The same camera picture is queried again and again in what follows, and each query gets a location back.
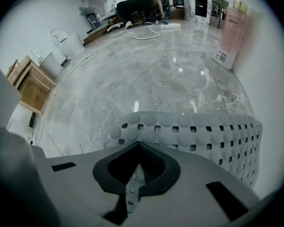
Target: black pants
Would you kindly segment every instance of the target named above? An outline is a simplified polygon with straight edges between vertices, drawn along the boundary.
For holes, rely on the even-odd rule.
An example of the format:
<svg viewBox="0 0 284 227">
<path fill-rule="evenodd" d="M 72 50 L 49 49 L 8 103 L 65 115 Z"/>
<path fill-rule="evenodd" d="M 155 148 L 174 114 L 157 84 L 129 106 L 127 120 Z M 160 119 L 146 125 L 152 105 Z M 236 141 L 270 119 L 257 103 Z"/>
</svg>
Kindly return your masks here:
<svg viewBox="0 0 284 227">
<path fill-rule="evenodd" d="M 127 0 L 117 5 L 117 15 L 125 24 L 130 21 L 130 15 L 134 12 L 144 12 L 145 22 L 156 22 L 158 5 L 155 0 Z"/>
</svg>

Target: polished floor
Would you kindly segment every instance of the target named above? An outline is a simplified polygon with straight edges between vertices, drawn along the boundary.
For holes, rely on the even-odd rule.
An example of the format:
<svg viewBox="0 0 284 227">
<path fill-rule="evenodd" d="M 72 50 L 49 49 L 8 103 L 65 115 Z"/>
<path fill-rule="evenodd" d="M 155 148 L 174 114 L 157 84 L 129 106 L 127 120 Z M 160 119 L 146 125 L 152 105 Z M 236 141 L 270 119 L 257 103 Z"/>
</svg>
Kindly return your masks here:
<svg viewBox="0 0 284 227">
<path fill-rule="evenodd" d="M 137 110 L 254 116 L 236 75 L 211 58 L 222 30 L 175 22 L 180 29 L 153 28 L 159 38 L 109 44 L 66 79 L 40 136 L 47 157 L 103 149 L 109 126 Z M 145 38 L 153 32 L 149 26 L 113 31 L 76 56 L 57 82 L 95 49 L 125 35 Z"/>
</svg>

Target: basket hole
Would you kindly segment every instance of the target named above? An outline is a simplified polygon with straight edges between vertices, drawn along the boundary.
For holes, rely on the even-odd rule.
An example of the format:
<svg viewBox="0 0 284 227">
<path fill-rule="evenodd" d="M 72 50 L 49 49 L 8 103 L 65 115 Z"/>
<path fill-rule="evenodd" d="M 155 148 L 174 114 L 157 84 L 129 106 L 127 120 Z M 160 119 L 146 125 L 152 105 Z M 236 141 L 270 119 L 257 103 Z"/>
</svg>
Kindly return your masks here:
<svg viewBox="0 0 284 227">
<path fill-rule="evenodd" d="M 119 144 L 119 145 L 123 145 L 124 143 L 125 143 L 125 140 L 124 140 L 124 139 L 119 139 L 119 140 L 118 140 L 118 144 Z"/>
<path fill-rule="evenodd" d="M 138 130 L 142 131 L 144 128 L 144 125 L 143 124 L 138 124 Z"/>
<path fill-rule="evenodd" d="M 190 150 L 190 151 L 195 151 L 195 150 L 196 150 L 196 145 L 191 145 L 191 146 L 189 147 L 189 150 Z"/>
<path fill-rule="evenodd" d="M 197 132 L 197 128 L 195 126 L 191 126 L 190 127 L 190 132 L 196 133 Z"/>
<path fill-rule="evenodd" d="M 173 127 L 172 127 L 172 131 L 173 131 L 174 133 L 178 133 L 178 132 L 179 132 L 179 127 L 178 127 L 178 126 L 173 126 Z"/>
<path fill-rule="evenodd" d="M 160 132 L 160 131 L 161 131 L 161 126 L 155 125 L 155 131 L 156 131 L 156 132 Z"/>
</svg>

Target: white cable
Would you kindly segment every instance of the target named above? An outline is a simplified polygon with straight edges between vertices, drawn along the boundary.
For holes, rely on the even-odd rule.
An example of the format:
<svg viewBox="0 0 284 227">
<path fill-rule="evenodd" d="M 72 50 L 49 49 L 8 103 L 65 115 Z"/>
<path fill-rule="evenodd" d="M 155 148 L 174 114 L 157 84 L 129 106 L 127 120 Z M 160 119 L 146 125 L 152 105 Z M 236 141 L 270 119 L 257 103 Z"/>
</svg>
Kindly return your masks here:
<svg viewBox="0 0 284 227">
<path fill-rule="evenodd" d="M 43 127 L 44 127 L 44 124 L 45 124 L 45 121 L 46 121 L 48 112 L 49 112 L 49 110 L 50 110 L 50 108 L 51 108 L 51 106 L 52 106 L 52 104 L 53 104 L 53 99 L 54 99 L 54 97 L 56 96 L 56 94 L 57 94 L 57 92 L 59 91 L 59 89 L 61 88 L 61 86 L 63 85 L 63 83 L 65 82 L 65 80 L 73 73 L 73 71 L 76 70 L 76 68 L 77 68 L 78 66 L 82 66 L 83 64 L 85 64 L 85 63 L 87 63 L 88 61 L 90 61 L 91 59 L 93 59 L 93 58 L 96 56 L 98 50 L 104 48 L 105 46 L 109 45 L 110 43 L 112 43 L 112 42 L 114 42 L 114 41 L 116 41 L 116 40 L 123 39 L 123 38 L 132 38 L 132 39 L 136 39 L 136 40 L 149 40 L 149 39 L 154 39 L 154 38 L 160 37 L 160 34 L 159 34 L 158 32 L 152 30 L 152 28 L 151 28 L 152 26 L 156 26 L 156 27 L 158 27 L 158 28 L 160 28 L 160 27 L 157 26 L 157 25 L 151 25 L 151 26 L 149 27 L 149 29 L 150 29 L 152 32 L 154 32 L 156 35 L 151 36 L 151 37 L 147 37 L 147 38 L 138 38 L 138 37 L 136 37 L 136 36 L 134 36 L 134 35 L 125 35 L 125 36 L 122 36 L 122 37 L 113 39 L 113 40 L 111 40 L 110 42 L 104 44 L 103 46 L 97 48 L 95 51 L 93 51 L 93 52 L 92 52 L 91 54 L 89 54 L 88 56 L 84 57 L 84 58 L 70 71 L 70 73 L 63 79 L 63 81 L 61 82 L 61 84 L 60 84 L 58 87 L 56 87 L 56 88 L 50 93 L 50 95 L 49 95 L 49 97 L 48 97 L 48 99 L 47 99 L 47 102 L 46 102 L 45 105 L 48 105 L 48 106 L 47 106 L 47 108 L 46 108 L 46 110 L 45 110 L 45 113 L 43 114 L 44 120 L 43 120 L 43 122 L 42 122 L 40 131 L 39 131 L 39 134 L 38 134 L 38 136 L 39 136 L 39 137 L 38 137 L 38 140 L 36 140 L 36 141 L 37 141 L 37 144 L 36 144 L 37 146 L 38 146 L 39 143 L 40 143 L 40 139 L 41 139 L 41 135 L 42 135 L 42 130 L 43 130 Z M 36 129 L 37 129 L 37 127 L 38 127 L 38 124 L 39 124 L 40 120 L 41 120 L 41 117 L 40 117 L 40 119 L 39 119 L 38 122 L 37 122 Z"/>
</svg>

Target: electrical cord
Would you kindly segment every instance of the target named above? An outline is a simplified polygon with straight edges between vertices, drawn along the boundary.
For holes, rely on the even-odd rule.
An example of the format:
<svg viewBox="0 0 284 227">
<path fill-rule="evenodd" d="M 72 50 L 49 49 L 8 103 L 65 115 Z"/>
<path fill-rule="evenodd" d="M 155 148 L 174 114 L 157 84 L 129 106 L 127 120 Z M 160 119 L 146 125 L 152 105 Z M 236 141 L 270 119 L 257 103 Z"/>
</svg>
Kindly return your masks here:
<svg viewBox="0 0 284 227">
<path fill-rule="evenodd" d="M 46 131 L 46 134 L 48 135 L 48 137 L 51 139 L 52 143 L 56 146 L 56 148 L 60 151 L 60 153 L 64 156 L 64 154 L 62 153 L 62 151 L 60 150 L 60 148 L 56 145 L 56 143 L 53 141 L 52 137 L 49 135 L 49 133 Z"/>
<path fill-rule="evenodd" d="M 101 46 L 101 47 L 97 48 L 96 50 L 94 50 L 94 51 L 93 51 L 91 54 L 89 54 L 88 56 L 84 57 L 84 58 L 70 71 L 70 73 L 63 79 L 63 81 L 61 82 L 61 84 L 60 84 L 58 87 L 56 87 L 56 88 L 50 93 L 47 102 L 46 102 L 46 103 L 43 105 L 43 107 L 42 107 L 42 110 L 41 110 L 41 111 L 43 112 L 43 110 L 44 110 L 44 108 L 45 108 L 45 105 L 46 105 L 45 113 L 43 114 L 43 115 L 44 115 L 44 119 L 43 119 L 41 128 L 40 128 L 40 130 L 39 130 L 38 139 L 36 139 L 36 142 L 37 142 L 36 145 L 37 145 L 37 146 L 38 146 L 39 143 L 40 143 L 40 139 L 41 139 L 43 127 L 44 127 L 44 124 L 45 124 L 45 122 L 46 122 L 46 119 L 47 119 L 48 113 L 49 113 L 49 111 L 50 111 L 50 108 L 51 108 L 51 106 L 52 106 L 52 104 L 53 104 L 53 100 L 54 100 L 54 98 L 55 98 L 57 92 L 59 91 L 59 89 L 60 89 L 61 86 L 63 85 L 63 83 L 64 83 L 64 82 L 66 81 L 66 79 L 76 70 L 76 68 L 77 68 L 78 66 L 83 66 L 85 63 L 89 62 L 91 59 L 93 59 L 93 58 L 96 56 L 97 51 L 101 50 L 102 48 L 104 48 L 105 46 L 111 44 L 112 42 L 114 42 L 114 41 L 116 41 L 116 40 L 124 39 L 124 38 L 131 38 L 131 39 L 136 39 L 136 40 L 149 40 L 149 39 L 154 39 L 154 38 L 160 37 L 160 34 L 159 34 L 158 32 L 156 32 L 156 31 L 154 31 L 154 30 L 151 28 L 152 26 L 155 26 L 155 27 L 158 27 L 158 28 L 160 28 L 160 27 L 157 26 L 157 25 L 150 25 L 149 29 L 150 29 L 152 32 L 154 32 L 156 35 L 151 36 L 151 37 L 147 37 L 147 38 L 138 38 L 138 37 L 136 37 L 136 36 L 134 36 L 134 35 L 125 35 L 125 36 L 121 36 L 121 37 L 119 37 L 119 38 L 113 39 L 113 40 L 109 41 L 108 43 L 104 44 L 103 46 Z M 36 130 L 37 130 L 37 127 L 38 127 L 38 125 L 39 125 L 40 119 L 39 119 L 38 122 L 37 122 L 37 125 L 36 125 L 36 128 L 35 128 Z"/>
</svg>

